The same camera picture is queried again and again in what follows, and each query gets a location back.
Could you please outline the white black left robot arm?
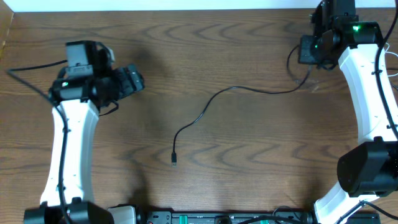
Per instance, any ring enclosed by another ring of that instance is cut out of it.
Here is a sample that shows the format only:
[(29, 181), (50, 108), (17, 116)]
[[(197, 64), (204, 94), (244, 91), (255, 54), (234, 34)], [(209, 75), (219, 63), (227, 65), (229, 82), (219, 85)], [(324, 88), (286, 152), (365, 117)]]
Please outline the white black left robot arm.
[(52, 110), (54, 139), (49, 177), (40, 207), (24, 223), (136, 223), (132, 205), (95, 205), (91, 183), (93, 140), (100, 109), (93, 100), (62, 100)]

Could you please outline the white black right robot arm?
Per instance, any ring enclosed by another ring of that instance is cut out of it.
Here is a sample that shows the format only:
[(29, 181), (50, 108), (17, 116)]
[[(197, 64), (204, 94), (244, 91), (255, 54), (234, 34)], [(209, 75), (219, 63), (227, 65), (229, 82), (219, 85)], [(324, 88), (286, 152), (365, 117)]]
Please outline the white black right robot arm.
[(397, 190), (397, 103), (389, 81), (383, 34), (361, 21), (354, 1), (322, 1), (313, 34), (300, 40), (298, 60), (345, 76), (358, 126), (358, 145), (341, 156), (337, 183), (301, 217), (302, 223), (364, 221), (356, 212)]

